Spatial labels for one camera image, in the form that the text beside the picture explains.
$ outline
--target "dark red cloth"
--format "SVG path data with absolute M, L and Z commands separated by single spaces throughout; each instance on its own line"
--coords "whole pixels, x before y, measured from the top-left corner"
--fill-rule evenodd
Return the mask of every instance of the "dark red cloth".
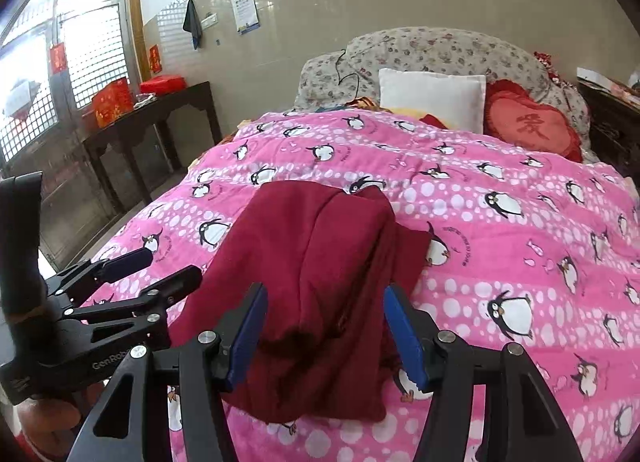
M 376 187 L 347 195 L 313 182 L 264 184 L 172 324 L 172 342 L 212 328 L 260 281 L 266 323 L 246 382 L 225 400 L 272 423 L 380 421 L 382 383 L 398 368 L 382 293 L 392 281 L 413 290 L 430 241 L 398 225 Z

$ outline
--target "person's hand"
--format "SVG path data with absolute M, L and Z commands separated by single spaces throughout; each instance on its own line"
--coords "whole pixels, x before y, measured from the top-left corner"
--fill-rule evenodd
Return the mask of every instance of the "person's hand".
M 92 384 L 85 390 L 91 406 L 100 397 L 104 385 Z M 71 403 L 55 398 L 28 398 L 17 406 L 18 419 L 25 437 L 44 456 L 63 457 L 76 440 L 71 429 L 80 422 L 80 412 Z

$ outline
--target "red box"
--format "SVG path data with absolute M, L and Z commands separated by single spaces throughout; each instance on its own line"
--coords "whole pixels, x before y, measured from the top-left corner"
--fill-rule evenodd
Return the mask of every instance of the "red box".
M 186 87 L 187 82 L 182 76 L 158 76 L 142 82 L 140 84 L 140 93 L 166 95 L 167 93 L 179 92 Z

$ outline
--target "metal screw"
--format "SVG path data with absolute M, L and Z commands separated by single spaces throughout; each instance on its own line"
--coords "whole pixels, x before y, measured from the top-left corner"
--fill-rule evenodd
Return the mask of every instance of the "metal screw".
M 456 335 L 451 330 L 441 330 L 438 332 L 438 339 L 443 343 L 452 343 L 456 340 Z
M 134 359 L 140 359 L 140 357 L 146 354 L 146 347 L 144 345 L 138 345 L 137 347 L 133 347 L 129 353 Z
M 509 343 L 507 345 L 507 352 L 512 356 L 521 356 L 524 353 L 524 348 L 517 343 Z
M 216 340 L 216 333 L 211 330 L 205 330 L 198 335 L 198 343 L 206 345 Z

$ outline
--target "bed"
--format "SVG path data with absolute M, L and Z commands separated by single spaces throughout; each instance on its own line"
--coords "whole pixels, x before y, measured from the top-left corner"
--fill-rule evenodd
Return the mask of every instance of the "bed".
M 431 231 L 414 305 L 472 344 L 523 344 L 584 459 L 615 460 L 640 422 L 640 227 L 624 180 L 603 163 L 577 164 L 386 112 L 270 112 L 206 152 L 98 252 L 96 259 L 116 257 L 144 246 L 154 261 L 101 287 L 94 301 L 135 297 L 186 265 L 206 270 L 260 185 L 284 179 L 347 192 L 376 185 L 399 223 Z M 183 306 L 169 310 L 170 323 Z M 264 424 L 226 412 L 241 461 L 268 454 L 274 462 L 408 462 L 430 395 L 402 370 L 383 395 L 387 413 L 376 424 L 307 416 Z M 476 395 L 468 460 L 482 436 L 482 401 Z M 169 409 L 182 461 L 175 392 Z

